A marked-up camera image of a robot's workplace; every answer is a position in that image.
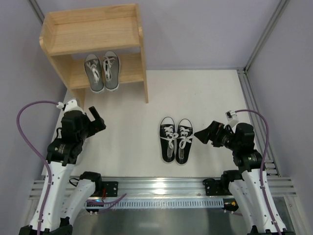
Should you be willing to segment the black canvas sneaker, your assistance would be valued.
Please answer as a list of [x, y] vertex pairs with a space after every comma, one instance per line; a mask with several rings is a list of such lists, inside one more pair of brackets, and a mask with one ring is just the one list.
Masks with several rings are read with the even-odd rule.
[[161, 147], [162, 160], [169, 164], [175, 158], [175, 143], [178, 134], [175, 132], [176, 127], [171, 117], [165, 117], [159, 126], [159, 140]]
[[193, 141], [193, 126], [189, 119], [184, 118], [177, 127], [177, 150], [175, 160], [179, 165], [185, 165], [189, 158]]

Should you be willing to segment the grey canvas sneaker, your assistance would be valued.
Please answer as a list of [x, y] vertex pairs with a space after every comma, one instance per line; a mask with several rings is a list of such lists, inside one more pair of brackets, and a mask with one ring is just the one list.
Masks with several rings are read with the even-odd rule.
[[92, 92], [99, 94], [104, 91], [105, 85], [102, 79], [102, 67], [100, 59], [95, 54], [89, 54], [84, 61], [85, 74], [89, 80]]
[[119, 88], [120, 60], [113, 51], [107, 51], [103, 57], [105, 88], [114, 92]]

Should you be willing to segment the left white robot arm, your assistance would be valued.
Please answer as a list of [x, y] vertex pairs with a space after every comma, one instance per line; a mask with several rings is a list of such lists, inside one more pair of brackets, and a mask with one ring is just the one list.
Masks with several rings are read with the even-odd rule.
[[75, 103], [59, 103], [57, 107], [64, 110], [61, 127], [47, 148], [44, 159], [47, 173], [37, 209], [30, 224], [20, 229], [21, 235], [72, 234], [73, 223], [83, 204], [101, 188], [101, 174], [87, 171], [80, 176], [70, 198], [64, 199], [85, 140], [105, 130], [106, 125], [93, 106], [89, 108], [93, 121]]

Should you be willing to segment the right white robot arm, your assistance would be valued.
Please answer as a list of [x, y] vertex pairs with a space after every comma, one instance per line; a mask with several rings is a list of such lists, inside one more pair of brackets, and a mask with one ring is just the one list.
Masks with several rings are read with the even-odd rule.
[[237, 170], [221, 175], [221, 184], [235, 199], [249, 235], [291, 235], [275, 206], [261, 154], [254, 148], [254, 129], [247, 123], [229, 125], [213, 121], [194, 134], [203, 144], [232, 152]]

